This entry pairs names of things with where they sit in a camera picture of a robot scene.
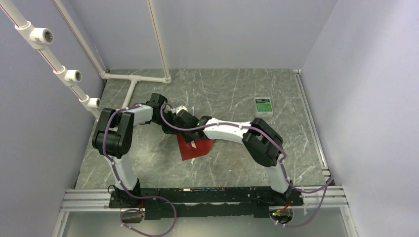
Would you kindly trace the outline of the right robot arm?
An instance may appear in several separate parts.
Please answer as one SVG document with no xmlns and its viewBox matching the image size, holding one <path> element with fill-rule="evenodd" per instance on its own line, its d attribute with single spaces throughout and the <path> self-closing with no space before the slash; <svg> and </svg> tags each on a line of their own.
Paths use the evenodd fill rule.
<svg viewBox="0 0 419 237">
<path fill-rule="evenodd" d="M 301 192 L 293 187 L 283 161 L 283 138 L 262 118 L 250 122 L 223 121 L 210 116 L 197 118 L 185 109 L 178 110 L 168 125 L 177 134 L 183 160 L 207 155 L 216 140 L 243 145 L 251 158 L 263 166 L 269 178 L 273 203 L 301 206 Z"/>
</svg>

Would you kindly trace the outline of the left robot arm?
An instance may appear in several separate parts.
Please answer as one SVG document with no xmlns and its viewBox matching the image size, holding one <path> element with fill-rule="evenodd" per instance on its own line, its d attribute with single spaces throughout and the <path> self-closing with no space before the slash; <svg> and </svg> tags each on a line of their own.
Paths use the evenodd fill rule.
<svg viewBox="0 0 419 237">
<path fill-rule="evenodd" d="M 146 103 L 122 109 L 104 108 L 97 122 L 92 146 L 107 160 L 115 183 L 111 192 L 111 204 L 123 203 L 127 207 L 139 207 L 142 201 L 140 181 L 134 174 L 128 152 L 132 145 L 133 128 L 136 125 L 161 124 L 160 108 L 168 100 L 153 93 Z"/>
</svg>

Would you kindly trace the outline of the red envelope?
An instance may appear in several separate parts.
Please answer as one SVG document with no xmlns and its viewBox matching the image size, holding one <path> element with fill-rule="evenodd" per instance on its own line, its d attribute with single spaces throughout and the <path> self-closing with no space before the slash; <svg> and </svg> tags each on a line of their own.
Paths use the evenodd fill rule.
<svg viewBox="0 0 419 237">
<path fill-rule="evenodd" d="M 183 161 L 207 155 L 214 144 L 214 140 L 195 140 L 197 148 L 194 149 L 191 143 L 186 143 L 180 134 L 177 134 L 176 137 Z"/>
</svg>

